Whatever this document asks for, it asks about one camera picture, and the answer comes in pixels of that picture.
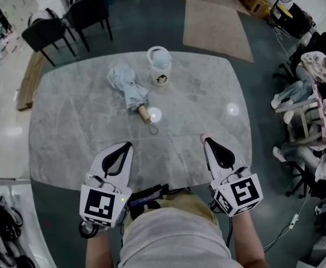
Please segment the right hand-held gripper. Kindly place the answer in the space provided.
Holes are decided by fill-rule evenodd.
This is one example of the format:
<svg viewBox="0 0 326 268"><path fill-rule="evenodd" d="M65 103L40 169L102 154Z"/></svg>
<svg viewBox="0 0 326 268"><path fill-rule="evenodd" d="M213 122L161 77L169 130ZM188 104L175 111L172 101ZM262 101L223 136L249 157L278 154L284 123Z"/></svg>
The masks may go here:
<svg viewBox="0 0 326 268"><path fill-rule="evenodd" d="M236 157L231 150L208 137L204 140L204 153L213 177L210 186L214 199L226 215L244 213L263 200L258 176L251 173L249 166L232 171Z"/></svg>

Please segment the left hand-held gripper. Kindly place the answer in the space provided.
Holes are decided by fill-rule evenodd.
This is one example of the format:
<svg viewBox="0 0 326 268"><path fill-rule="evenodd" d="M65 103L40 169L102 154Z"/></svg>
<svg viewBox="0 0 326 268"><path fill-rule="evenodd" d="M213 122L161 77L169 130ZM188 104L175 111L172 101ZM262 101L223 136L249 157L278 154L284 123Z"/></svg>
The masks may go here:
<svg viewBox="0 0 326 268"><path fill-rule="evenodd" d="M81 186L79 214L83 221L116 226L131 194L127 187L133 160L131 142L116 143L96 155Z"/></svg>

